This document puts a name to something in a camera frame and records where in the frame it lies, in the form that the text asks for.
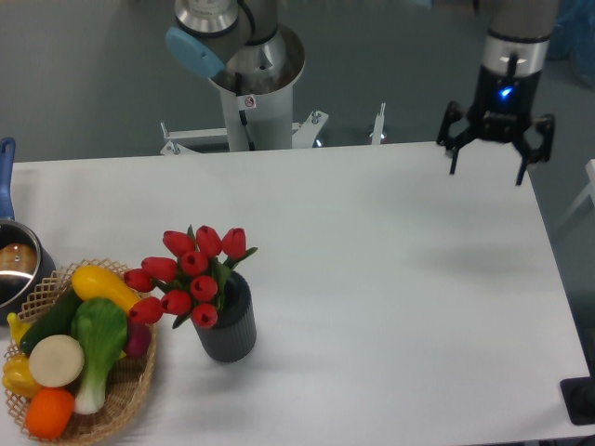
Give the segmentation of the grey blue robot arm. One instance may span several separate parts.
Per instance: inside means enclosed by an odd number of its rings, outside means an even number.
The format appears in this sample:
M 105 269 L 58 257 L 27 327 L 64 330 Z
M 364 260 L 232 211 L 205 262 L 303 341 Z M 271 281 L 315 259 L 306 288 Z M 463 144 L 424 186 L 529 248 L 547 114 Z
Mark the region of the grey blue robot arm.
M 475 139 L 511 144 L 516 181 L 551 156 L 555 119 L 532 107 L 553 32 L 555 1 L 475 1 L 492 21 L 473 103 L 447 105 L 436 142 L 451 162 Z M 170 54 L 218 89 L 231 151 L 291 149 L 293 85 L 305 65 L 299 37 L 274 1 L 177 1 L 165 34 Z

